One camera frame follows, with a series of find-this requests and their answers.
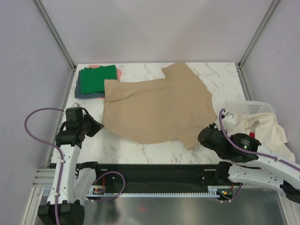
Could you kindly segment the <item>red t shirt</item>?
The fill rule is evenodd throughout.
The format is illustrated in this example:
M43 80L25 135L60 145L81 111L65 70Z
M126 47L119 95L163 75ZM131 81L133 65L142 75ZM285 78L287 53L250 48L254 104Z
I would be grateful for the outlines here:
M254 132L250 132L249 136L252 137L252 138L255 138L255 133Z

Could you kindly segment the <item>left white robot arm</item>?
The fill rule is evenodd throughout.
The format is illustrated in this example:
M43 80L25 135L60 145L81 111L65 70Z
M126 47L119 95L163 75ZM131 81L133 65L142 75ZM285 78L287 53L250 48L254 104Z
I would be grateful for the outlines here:
M39 206L37 212L45 225L82 225L88 191L103 179L97 162L76 166L85 137L93 137L104 125L82 107L66 109L65 116L55 137L58 157L52 189L46 204Z

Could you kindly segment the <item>cream t shirt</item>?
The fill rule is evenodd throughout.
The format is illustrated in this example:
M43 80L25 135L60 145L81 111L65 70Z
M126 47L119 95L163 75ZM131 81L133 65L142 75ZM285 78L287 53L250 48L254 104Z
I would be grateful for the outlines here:
M287 137L285 130L278 124L275 114L270 112L262 112L256 114L236 114L235 125L231 128L225 126L229 135L236 133L250 133L250 128L254 122L258 122L255 127L255 139L272 152L295 162L296 158L292 151L285 145Z

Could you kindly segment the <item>tan t shirt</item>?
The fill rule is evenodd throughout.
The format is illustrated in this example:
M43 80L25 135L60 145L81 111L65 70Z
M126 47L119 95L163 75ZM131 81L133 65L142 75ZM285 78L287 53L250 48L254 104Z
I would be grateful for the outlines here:
M162 69L165 77L141 82L105 80L102 123L120 137L144 144L179 140L186 149L217 116L212 94L184 62Z

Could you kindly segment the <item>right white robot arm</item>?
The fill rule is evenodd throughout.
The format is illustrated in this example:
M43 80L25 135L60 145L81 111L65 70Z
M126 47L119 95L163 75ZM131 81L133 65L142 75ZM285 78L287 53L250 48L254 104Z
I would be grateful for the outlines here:
M199 133L198 142L222 159L214 176L217 183L260 186L300 202L299 164L283 159L257 139L243 133L228 136L213 123Z

